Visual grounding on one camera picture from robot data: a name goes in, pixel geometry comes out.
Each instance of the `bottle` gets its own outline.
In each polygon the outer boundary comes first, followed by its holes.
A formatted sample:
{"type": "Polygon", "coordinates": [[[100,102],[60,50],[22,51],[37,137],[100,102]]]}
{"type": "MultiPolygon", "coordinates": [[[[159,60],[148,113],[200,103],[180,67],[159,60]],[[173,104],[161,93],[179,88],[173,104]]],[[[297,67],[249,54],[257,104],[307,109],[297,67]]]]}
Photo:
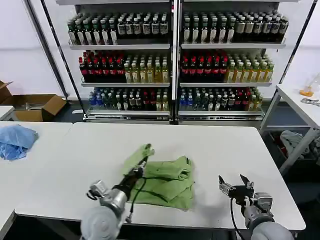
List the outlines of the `bottle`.
{"type": "Polygon", "coordinates": [[[249,77],[249,73],[251,70],[251,62],[247,62],[245,67],[243,67],[242,69],[242,76],[240,79],[241,83],[247,83],[248,82],[248,77],[249,77]]]}
{"type": "Polygon", "coordinates": [[[151,62],[147,63],[147,81],[149,84],[154,82],[154,68],[151,62]]]}
{"type": "Polygon", "coordinates": [[[162,111],[162,102],[161,102],[161,96],[157,95],[156,96],[156,110],[157,111],[162,111]]]}
{"type": "Polygon", "coordinates": [[[151,31],[153,37],[157,37],[160,33],[160,23],[156,17],[153,18],[153,22],[151,24],[151,31]]]}
{"type": "Polygon", "coordinates": [[[209,104],[208,104],[208,111],[212,111],[214,108],[214,96],[210,94],[209,96],[209,104]]]}
{"type": "Polygon", "coordinates": [[[221,98],[222,98],[222,96],[220,94],[218,94],[216,97],[216,102],[215,102],[215,106],[214,106],[215,111],[219,111],[219,109],[220,109],[220,105],[221,105],[221,101],[222,101],[221,98]]]}
{"type": "Polygon", "coordinates": [[[135,110],[136,111],[142,110],[142,100],[139,94],[135,95],[135,110]]]}
{"type": "Polygon", "coordinates": [[[253,111],[260,111],[261,110],[262,100],[263,100],[262,95],[259,95],[259,97],[258,96],[256,97],[256,99],[254,101],[253,111]]]}
{"type": "Polygon", "coordinates": [[[126,32],[126,35],[127,35],[129,38],[132,38],[132,36],[134,35],[134,25],[133,25],[130,17],[128,17],[128,18],[126,19],[125,32],[126,32]]]}
{"type": "Polygon", "coordinates": [[[232,83],[235,73],[235,63],[231,62],[228,70],[226,71],[224,82],[225,83],[232,83]]]}
{"type": "Polygon", "coordinates": [[[234,104],[235,104],[235,95],[231,94],[229,97],[227,110],[231,111],[234,108],[234,104]]]}
{"type": "Polygon", "coordinates": [[[140,79],[142,84],[147,84],[147,75],[146,75],[146,68],[145,68],[145,63],[141,62],[140,63],[140,79]]]}
{"type": "Polygon", "coordinates": [[[243,73],[244,63],[242,61],[239,62],[238,67],[234,70],[234,75],[232,81],[234,83],[240,83],[240,79],[243,73]]]}
{"type": "Polygon", "coordinates": [[[76,20],[75,21],[75,25],[76,25],[76,34],[78,36],[80,44],[81,45],[88,45],[87,41],[85,39],[85,34],[84,34],[85,31],[82,28],[81,21],[80,20],[76,20]]]}
{"type": "Polygon", "coordinates": [[[262,67],[260,69],[260,74],[258,75],[258,78],[257,78],[257,82],[258,83],[263,83],[265,81],[265,75],[266,75],[266,71],[267,71],[267,65],[268,63],[267,62],[263,62],[262,63],[262,67]]]}
{"type": "Polygon", "coordinates": [[[230,44],[232,43],[234,34],[235,34],[235,23],[236,23],[236,18],[231,17],[230,18],[230,25],[227,29],[227,34],[226,34],[226,43],[230,44]]]}
{"type": "Polygon", "coordinates": [[[204,66],[204,78],[207,79],[207,80],[210,80],[211,78],[211,62],[212,62],[212,58],[211,56],[208,57],[207,61],[206,61],[206,64],[204,66]]]}
{"type": "Polygon", "coordinates": [[[219,80],[220,80],[220,78],[219,78],[219,56],[215,57],[215,61],[212,66],[211,72],[212,72],[213,81],[215,83],[219,82],[219,80]]]}
{"type": "Polygon", "coordinates": [[[117,94],[115,96],[115,98],[116,98],[116,108],[118,109],[118,111],[121,111],[122,110],[122,104],[121,104],[120,95],[117,94]]]}
{"type": "Polygon", "coordinates": [[[185,99],[185,95],[181,95],[180,96],[180,100],[179,100],[179,111],[185,111],[186,110],[186,99],[185,99]]]}
{"type": "Polygon", "coordinates": [[[271,81],[272,74],[274,73],[274,66],[275,65],[273,63],[269,64],[269,68],[265,72],[263,82],[269,83],[271,81]]]}
{"type": "Polygon", "coordinates": [[[269,33],[272,27],[272,17],[268,17],[268,19],[263,23],[261,40],[263,42],[267,42],[269,40],[269,33]]]}
{"type": "Polygon", "coordinates": [[[279,28],[280,28],[280,17],[276,17],[275,20],[272,22],[272,27],[270,30],[270,38],[269,38],[270,42],[277,41],[279,28]]]}
{"type": "Polygon", "coordinates": [[[135,17],[133,20],[134,20],[133,33],[134,33],[135,37],[138,39],[141,37],[141,34],[142,34],[140,21],[138,20],[137,17],[135,17]]]}
{"type": "Polygon", "coordinates": [[[92,38],[92,35],[93,35],[93,32],[92,32],[92,29],[91,29],[91,26],[88,22],[88,20],[83,20],[83,26],[84,26],[84,35],[85,35],[85,38],[86,38],[86,42],[88,43],[88,45],[93,45],[94,44],[94,41],[93,41],[93,38],[92,38]]]}
{"type": "Polygon", "coordinates": [[[190,76],[190,78],[192,78],[192,77],[194,77],[196,75],[196,70],[197,70],[196,59],[192,58],[190,66],[189,66],[189,76],[190,76]]]}
{"type": "Polygon", "coordinates": [[[125,71],[126,83],[127,84],[133,83],[134,80],[132,77],[132,73],[130,72],[129,64],[127,62],[124,64],[124,71],[125,71]]]}
{"type": "Polygon", "coordinates": [[[204,74],[204,58],[202,57],[199,61],[199,64],[197,66],[197,69],[196,69],[196,74],[197,76],[201,77],[203,76],[204,74]]]}
{"type": "Polygon", "coordinates": [[[128,104],[128,99],[127,99],[127,95],[123,94],[122,96],[122,101],[123,101],[123,110],[127,111],[129,108],[129,104],[128,104]]]}
{"type": "Polygon", "coordinates": [[[80,42],[77,37],[77,31],[74,28],[73,21],[68,21],[67,25],[69,28],[68,34],[69,34],[70,41],[71,41],[72,45],[73,46],[80,45],[80,42]]]}
{"type": "Polygon", "coordinates": [[[196,44],[198,42],[199,36],[199,18],[195,17],[193,19],[193,29],[192,29],[192,43],[196,44]]]}
{"type": "Polygon", "coordinates": [[[84,80],[86,80],[86,78],[88,76],[88,70],[82,60],[82,57],[79,57],[79,69],[81,71],[81,74],[82,74],[84,80]]]}
{"type": "Polygon", "coordinates": [[[201,43],[205,44],[208,38],[208,18],[204,17],[202,19],[202,29],[201,29],[201,43]]]}
{"type": "Polygon", "coordinates": [[[221,26],[219,29],[219,44],[223,44],[225,42],[225,35],[226,35],[226,25],[227,25],[227,18],[222,17],[221,18],[221,26]]]}
{"type": "Polygon", "coordinates": [[[286,31],[288,29],[288,26],[289,26],[288,19],[285,16],[283,16],[281,20],[281,25],[277,34],[277,38],[276,38],[277,43],[282,43],[284,36],[286,34],[286,31]]]}
{"type": "Polygon", "coordinates": [[[252,31],[254,29],[254,17],[251,16],[245,22],[243,38],[246,42],[251,40],[252,31]]]}
{"type": "Polygon", "coordinates": [[[235,27],[235,33],[234,33],[234,42],[241,43],[243,41],[243,35],[245,31],[245,17],[242,16],[240,19],[236,22],[235,27]]]}
{"type": "Polygon", "coordinates": [[[224,94],[221,101],[220,110],[227,110],[228,95],[224,94]]]}
{"type": "Polygon", "coordinates": [[[252,40],[255,42],[259,42],[260,40],[260,34],[263,27],[263,17],[260,16],[257,20],[257,22],[253,25],[253,34],[252,34],[252,40]]]}
{"type": "Polygon", "coordinates": [[[168,66],[166,61],[162,63],[162,82],[165,84],[169,83],[168,66]]]}
{"type": "Polygon", "coordinates": [[[108,28],[107,28],[107,22],[105,19],[100,20],[101,23],[101,35],[103,39],[104,45],[109,44],[109,37],[108,37],[108,28]]]}
{"type": "Polygon", "coordinates": [[[126,37],[126,24],[122,17],[118,19],[117,28],[119,39],[124,39],[126,37]]]}
{"type": "Polygon", "coordinates": [[[162,83],[163,82],[163,77],[162,77],[162,74],[161,74],[160,62],[156,62],[155,63],[154,82],[155,83],[162,83]]]}
{"type": "Polygon", "coordinates": [[[138,73],[138,70],[137,70],[137,64],[135,62],[133,62],[131,67],[132,67],[132,80],[133,80],[133,83],[137,84],[137,83],[140,82],[139,81],[139,73],[138,73]]]}
{"type": "Polygon", "coordinates": [[[151,24],[149,22],[149,19],[145,17],[144,22],[142,24],[142,31],[143,31],[143,36],[148,38],[151,35],[151,24]]]}
{"type": "Polygon", "coordinates": [[[209,42],[211,44],[214,44],[215,42],[217,42],[216,37],[217,37],[217,21],[218,21],[218,18],[212,17],[211,21],[212,21],[212,25],[211,25],[211,30],[210,30],[210,40],[209,40],[209,42]]]}
{"type": "Polygon", "coordinates": [[[166,38],[168,35],[168,21],[166,20],[167,16],[162,16],[160,22],[160,33],[162,38],[166,38]]]}
{"type": "Polygon", "coordinates": [[[162,98],[162,109],[163,111],[169,111],[168,108],[168,95],[164,94],[162,98]]]}
{"type": "Polygon", "coordinates": [[[252,70],[251,73],[249,73],[249,76],[248,76],[248,80],[250,81],[250,83],[256,83],[257,82],[257,76],[258,76],[258,74],[260,72],[259,65],[260,65],[260,63],[257,62],[257,61],[254,63],[253,70],[252,70]]]}
{"type": "Polygon", "coordinates": [[[226,56],[221,56],[221,65],[219,68],[219,82],[221,83],[224,81],[225,75],[227,73],[227,61],[228,58],[226,56]]]}
{"type": "Polygon", "coordinates": [[[247,105],[245,106],[246,111],[253,111],[255,107],[256,95],[252,95],[252,98],[248,101],[247,105]]]}
{"type": "Polygon", "coordinates": [[[242,107],[241,100],[242,100],[242,92],[238,91],[237,95],[235,96],[234,106],[233,106],[233,109],[235,111],[240,111],[240,109],[242,107]]]}
{"type": "Polygon", "coordinates": [[[134,99],[133,94],[130,94],[130,96],[129,96],[129,104],[130,104],[129,110],[135,111],[136,110],[136,101],[134,99]]]}
{"type": "Polygon", "coordinates": [[[111,36],[111,40],[113,45],[118,45],[118,39],[117,39],[117,30],[115,27],[115,20],[114,19],[110,19],[109,20],[109,25],[110,25],[110,36],[111,36]]]}

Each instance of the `display shelf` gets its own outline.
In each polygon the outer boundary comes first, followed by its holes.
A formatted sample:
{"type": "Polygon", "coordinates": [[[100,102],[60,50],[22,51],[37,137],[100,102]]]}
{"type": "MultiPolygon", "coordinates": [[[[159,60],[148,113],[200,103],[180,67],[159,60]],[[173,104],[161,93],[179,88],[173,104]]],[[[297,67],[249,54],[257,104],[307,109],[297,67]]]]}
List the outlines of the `display shelf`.
{"type": "MultiPolygon", "coordinates": [[[[184,0],[186,3],[196,2],[226,2],[225,0],[184,0]]],[[[252,2],[252,3],[297,3],[299,0],[228,0],[228,2],[252,2]]]]}
{"type": "Polygon", "coordinates": [[[283,43],[182,43],[182,49],[283,49],[283,43]]]}
{"type": "Polygon", "coordinates": [[[271,82],[180,82],[180,87],[269,87],[271,82]]]}
{"type": "Polygon", "coordinates": [[[82,82],[82,87],[96,88],[168,88],[170,83],[88,83],[82,82]]]}
{"type": "Polygon", "coordinates": [[[109,122],[109,123],[149,123],[150,121],[169,122],[170,111],[117,111],[89,109],[83,120],[87,122],[109,122]]]}
{"type": "Polygon", "coordinates": [[[58,5],[168,3],[169,0],[55,0],[58,5]]]}
{"type": "Polygon", "coordinates": [[[72,50],[161,50],[170,49],[170,44],[118,44],[118,45],[70,45],[72,50]]]}

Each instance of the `white wall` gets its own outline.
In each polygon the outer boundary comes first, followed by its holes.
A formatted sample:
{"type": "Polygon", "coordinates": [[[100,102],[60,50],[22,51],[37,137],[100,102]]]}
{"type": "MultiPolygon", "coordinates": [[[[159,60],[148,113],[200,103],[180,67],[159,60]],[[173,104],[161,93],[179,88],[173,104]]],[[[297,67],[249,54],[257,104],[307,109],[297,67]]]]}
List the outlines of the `white wall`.
{"type": "Polygon", "coordinates": [[[312,79],[320,72],[319,22],[320,4],[317,3],[283,84],[302,89],[307,80],[312,79]]]}
{"type": "Polygon", "coordinates": [[[57,94],[62,91],[22,0],[5,2],[0,37],[0,79],[12,94],[57,94]]]}

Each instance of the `red bottle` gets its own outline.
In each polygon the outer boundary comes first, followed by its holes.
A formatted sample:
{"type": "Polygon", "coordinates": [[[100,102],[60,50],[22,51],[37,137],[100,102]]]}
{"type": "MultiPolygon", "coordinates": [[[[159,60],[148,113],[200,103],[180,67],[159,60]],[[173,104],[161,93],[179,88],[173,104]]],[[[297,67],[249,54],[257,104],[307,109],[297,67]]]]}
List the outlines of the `red bottle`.
{"type": "Polygon", "coordinates": [[[205,62],[205,59],[201,57],[199,60],[198,67],[196,68],[196,74],[199,77],[202,77],[204,75],[204,62],[205,62]]]}
{"type": "Polygon", "coordinates": [[[126,80],[125,78],[125,67],[120,58],[116,60],[116,70],[120,79],[126,80]]]}
{"type": "Polygon", "coordinates": [[[109,57],[109,69],[112,76],[115,76],[117,74],[116,65],[112,57],[109,57]]]}
{"type": "Polygon", "coordinates": [[[196,58],[192,58],[191,59],[191,63],[189,66],[189,75],[190,77],[194,77],[196,75],[196,70],[197,70],[197,66],[196,66],[196,58]]]}
{"type": "Polygon", "coordinates": [[[85,78],[88,74],[88,70],[82,60],[82,57],[79,57],[79,68],[80,68],[80,71],[81,71],[83,77],[85,78]]]}
{"type": "Polygon", "coordinates": [[[212,64],[212,57],[209,56],[207,58],[206,64],[204,66],[204,77],[209,80],[211,78],[211,64],[212,64]]]}
{"type": "Polygon", "coordinates": [[[102,74],[104,77],[106,77],[110,74],[108,65],[107,65],[107,60],[105,57],[102,57],[101,61],[102,61],[102,74]]]}
{"type": "Polygon", "coordinates": [[[220,69],[219,69],[220,82],[223,82],[225,79],[225,74],[227,72],[227,61],[228,61],[227,56],[224,56],[221,61],[221,65],[220,65],[220,69]]]}
{"type": "Polygon", "coordinates": [[[215,57],[214,64],[211,69],[212,78],[214,82],[219,82],[219,57],[215,57]]]}

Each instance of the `blue bottle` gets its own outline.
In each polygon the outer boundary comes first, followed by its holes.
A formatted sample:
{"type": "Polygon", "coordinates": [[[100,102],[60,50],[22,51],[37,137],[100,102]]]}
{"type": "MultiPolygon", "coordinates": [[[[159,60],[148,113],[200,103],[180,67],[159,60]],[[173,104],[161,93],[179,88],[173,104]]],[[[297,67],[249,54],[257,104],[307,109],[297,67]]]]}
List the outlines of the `blue bottle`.
{"type": "Polygon", "coordinates": [[[186,103],[185,95],[181,95],[179,105],[180,105],[179,106],[180,111],[186,110],[187,103],[186,103]]]}

